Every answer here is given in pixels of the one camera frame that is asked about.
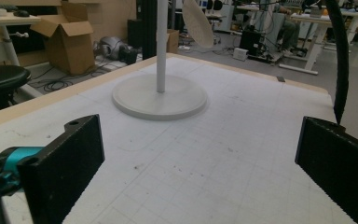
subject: white stand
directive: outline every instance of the white stand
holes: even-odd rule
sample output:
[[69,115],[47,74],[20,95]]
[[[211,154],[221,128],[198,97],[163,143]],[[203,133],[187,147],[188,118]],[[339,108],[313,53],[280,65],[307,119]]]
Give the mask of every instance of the white stand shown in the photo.
[[208,95],[201,86],[184,78],[165,76],[167,15],[168,1],[158,1],[157,75],[126,79],[113,90],[115,106],[136,118],[184,119],[199,113],[207,105]]

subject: computer tower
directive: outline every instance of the computer tower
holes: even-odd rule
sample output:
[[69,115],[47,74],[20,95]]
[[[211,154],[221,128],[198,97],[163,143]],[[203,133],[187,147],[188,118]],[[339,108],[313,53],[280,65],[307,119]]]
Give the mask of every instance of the computer tower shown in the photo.
[[128,44],[136,49],[142,46],[142,20],[127,20]]
[[242,32],[240,49],[247,49],[249,55],[257,56],[257,50],[261,47],[262,34],[256,31],[244,30]]

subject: black chair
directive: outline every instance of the black chair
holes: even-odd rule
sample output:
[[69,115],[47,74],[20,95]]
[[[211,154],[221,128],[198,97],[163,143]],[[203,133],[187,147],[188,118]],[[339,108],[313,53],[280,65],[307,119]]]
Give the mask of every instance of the black chair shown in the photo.
[[17,65],[0,65],[0,109],[15,105],[14,92],[31,78],[30,71]]

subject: floor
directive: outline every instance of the floor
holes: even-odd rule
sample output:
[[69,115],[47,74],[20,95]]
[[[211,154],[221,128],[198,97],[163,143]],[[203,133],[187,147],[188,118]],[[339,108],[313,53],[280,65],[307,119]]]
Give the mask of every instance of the floor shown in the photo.
[[[214,63],[222,63],[270,76],[284,77],[285,79],[318,86],[328,90],[334,100],[337,79],[337,53],[335,51],[328,49],[322,51],[317,63],[313,66],[313,69],[318,71],[319,75],[313,76],[283,69],[277,64],[261,63],[254,60],[246,60],[244,62],[235,60],[232,58],[232,50],[240,44],[241,37],[226,34],[217,35],[221,39],[221,43],[215,45],[212,49],[202,49],[198,47],[197,44],[192,43],[188,46],[190,49],[179,49],[178,53],[188,57]],[[350,89],[341,125],[347,128],[347,133],[358,138],[358,43],[353,43],[353,45],[350,46],[350,50]],[[299,63],[298,61],[287,58],[281,59],[280,62],[292,65]],[[79,81],[92,77],[100,76],[107,71],[125,66],[124,63],[109,62],[98,58],[96,64],[99,66],[97,71],[79,77],[68,77],[57,69],[52,68],[48,63],[31,66],[29,69],[32,71],[33,80],[30,82],[30,85],[43,94],[47,94],[51,91],[73,85]],[[19,102],[28,99],[29,98],[21,94],[21,92],[16,95],[16,100]]]

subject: white tabletop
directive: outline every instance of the white tabletop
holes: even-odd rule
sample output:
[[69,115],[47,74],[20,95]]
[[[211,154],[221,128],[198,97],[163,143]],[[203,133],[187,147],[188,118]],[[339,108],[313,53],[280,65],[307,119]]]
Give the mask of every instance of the white tabletop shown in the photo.
[[30,17],[16,17],[12,12],[8,12],[6,16],[0,16],[0,25],[25,25],[33,24],[40,21],[40,18],[35,16]]
[[[205,111],[163,122],[121,113],[112,89],[155,73],[153,60],[0,111],[0,152],[45,146],[64,123],[100,114],[105,162],[64,223],[352,223],[295,164],[303,116],[334,120],[330,95],[171,56],[167,76],[199,83]],[[12,223],[32,223],[22,193],[5,204]]]

